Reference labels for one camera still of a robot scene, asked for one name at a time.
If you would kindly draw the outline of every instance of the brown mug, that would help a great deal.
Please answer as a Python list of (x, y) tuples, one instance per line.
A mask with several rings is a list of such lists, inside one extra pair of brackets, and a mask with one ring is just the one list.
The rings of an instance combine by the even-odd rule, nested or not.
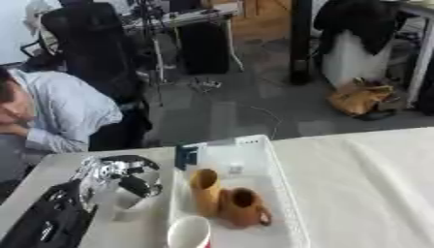
[(220, 180), (210, 169), (196, 170), (190, 177), (190, 187), (200, 215), (214, 217), (219, 211)]
[(221, 217), (240, 228), (257, 224), (269, 226), (272, 222), (272, 215), (264, 207), (261, 197), (245, 188), (222, 190), (220, 193), (220, 211)]

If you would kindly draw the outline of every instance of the black jacket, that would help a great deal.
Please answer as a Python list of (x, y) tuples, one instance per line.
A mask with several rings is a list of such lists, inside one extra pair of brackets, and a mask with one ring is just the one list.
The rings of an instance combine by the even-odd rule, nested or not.
[(378, 54), (393, 36), (398, 12), (398, 2), (329, 0), (314, 22), (314, 27), (323, 31), (320, 54), (329, 53), (336, 36), (345, 30), (360, 37), (367, 52)]

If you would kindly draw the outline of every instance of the black pillar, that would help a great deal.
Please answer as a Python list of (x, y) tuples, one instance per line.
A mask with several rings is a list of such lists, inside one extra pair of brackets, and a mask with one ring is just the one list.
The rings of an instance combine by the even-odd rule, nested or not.
[(289, 83), (305, 84), (309, 77), (312, 0), (292, 0)]

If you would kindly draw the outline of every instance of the desk leg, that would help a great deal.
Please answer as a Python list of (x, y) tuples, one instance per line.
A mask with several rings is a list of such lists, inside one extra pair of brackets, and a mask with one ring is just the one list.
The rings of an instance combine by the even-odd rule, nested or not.
[(157, 55), (157, 71), (158, 71), (158, 77), (159, 82), (158, 83), (164, 83), (165, 82), (165, 63), (163, 61), (163, 55), (161, 54), (160, 49), (160, 43), (158, 42), (157, 38), (152, 39), (152, 42), (154, 43), (154, 49), (155, 54)]
[(226, 20), (226, 30), (228, 32), (229, 51), (231, 53), (231, 57), (233, 61), (235, 61), (235, 63), (238, 65), (239, 70), (241, 72), (244, 72), (244, 65), (242, 64), (241, 60), (236, 56), (235, 48), (233, 47), (233, 25), (230, 18)]
[(409, 89), (409, 97), (407, 99), (407, 108), (412, 108), (413, 103), (418, 99), (420, 87), (423, 84), (426, 70), (428, 69), (429, 62), (432, 58), (434, 50), (434, 21), (432, 19), (428, 22), (425, 37), (423, 38), (420, 54), (418, 55), (418, 62), (415, 70), (413, 71), (412, 82)]

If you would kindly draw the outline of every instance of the man's hair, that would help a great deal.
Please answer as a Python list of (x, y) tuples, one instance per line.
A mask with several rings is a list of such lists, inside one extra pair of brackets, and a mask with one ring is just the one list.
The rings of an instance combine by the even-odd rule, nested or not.
[(13, 100), (13, 92), (8, 81), (12, 76), (8, 70), (0, 66), (0, 104), (8, 103)]

